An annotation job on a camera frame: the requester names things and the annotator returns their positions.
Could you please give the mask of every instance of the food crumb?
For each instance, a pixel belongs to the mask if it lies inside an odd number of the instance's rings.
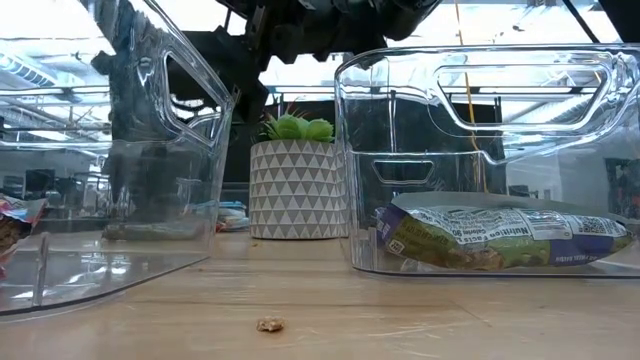
[[[278,317],[267,316],[262,319],[258,319],[256,330],[266,332],[278,332],[284,329],[284,319]]]

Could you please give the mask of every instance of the snack bag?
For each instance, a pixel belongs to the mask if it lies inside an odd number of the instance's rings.
[[[466,194],[449,203],[446,201],[461,195],[445,196],[401,195],[396,204],[379,211],[379,245],[441,268],[496,271],[584,265],[634,241],[625,225],[610,218],[541,208],[557,207],[551,202],[528,200],[526,204],[538,207],[532,209],[520,207],[522,204],[492,204],[488,200],[500,200],[493,195]]]
[[[16,249],[31,234],[42,216],[46,199],[23,201],[0,194],[0,280]]]

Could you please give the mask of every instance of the white geometric planter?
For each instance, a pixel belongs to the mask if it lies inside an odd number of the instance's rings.
[[[273,140],[251,147],[250,234],[302,240],[347,236],[345,166],[336,146]]]

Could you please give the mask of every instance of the clear plastic bin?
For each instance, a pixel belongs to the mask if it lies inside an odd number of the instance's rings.
[[[0,191],[47,201],[2,259],[0,315],[206,258],[233,109],[217,75],[151,0],[13,5],[0,15],[15,32],[0,40]],[[168,63],[205,91],[205,110],[175,106]]]
[[[406,48],[342,65],[353,266],[640,276],[639,50]]]

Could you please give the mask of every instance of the table surface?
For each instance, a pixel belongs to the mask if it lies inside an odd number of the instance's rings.
[[[219,235],[206,262],[0,324],[0,358],[640,359],[638,281],[374,277],[343,245]],[[264,316],[286,328],[257,332]]]

